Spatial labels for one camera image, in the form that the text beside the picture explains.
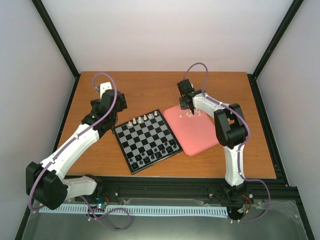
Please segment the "pink plastic tray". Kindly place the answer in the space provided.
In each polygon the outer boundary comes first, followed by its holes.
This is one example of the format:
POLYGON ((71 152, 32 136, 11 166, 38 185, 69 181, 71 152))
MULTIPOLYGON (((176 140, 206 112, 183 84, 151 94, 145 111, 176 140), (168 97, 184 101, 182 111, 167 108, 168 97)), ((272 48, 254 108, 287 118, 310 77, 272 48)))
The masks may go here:
POLYGON ((176 105, 166 109, 163 115, 188 156, 194 156, 219 143, 215 125, 204 111, 181 110, 180 106, 176 105), (192 117, 187 116, 187 112, 192 114, 192 117))

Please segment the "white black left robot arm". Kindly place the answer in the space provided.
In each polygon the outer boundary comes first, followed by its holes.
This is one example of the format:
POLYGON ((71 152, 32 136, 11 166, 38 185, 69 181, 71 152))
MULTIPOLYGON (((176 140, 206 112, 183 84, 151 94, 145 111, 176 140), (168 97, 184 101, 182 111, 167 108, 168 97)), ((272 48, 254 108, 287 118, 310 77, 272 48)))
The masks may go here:
POLYGON ((40 163, 31 162, 26 167, 26 193, 31 201, 55 210, 71 198, 88 196, 95 202, 103 198, 104 188, 97 177, 65 178, 78 158, 113 128, 118 120, 117 113, 127 107, 124 94, 117 90, 113 80, 100 84, 99 92, 100 98, 91 101, 91 112, 73 135, 40 163))

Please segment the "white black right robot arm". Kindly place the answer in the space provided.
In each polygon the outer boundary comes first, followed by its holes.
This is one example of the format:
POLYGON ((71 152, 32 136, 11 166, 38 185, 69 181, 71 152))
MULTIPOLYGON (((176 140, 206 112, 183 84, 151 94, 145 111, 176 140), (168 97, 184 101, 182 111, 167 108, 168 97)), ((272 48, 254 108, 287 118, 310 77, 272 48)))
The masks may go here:
POLYGON ((244 147, 250 136, 239 104, 226 104, 195 90, 188 79, 177 83, 182 110, 201 110, 214 118, 216 138, 224 149, 226 172, 223 195, 227 202, 235 202, 245 192, 244 147))

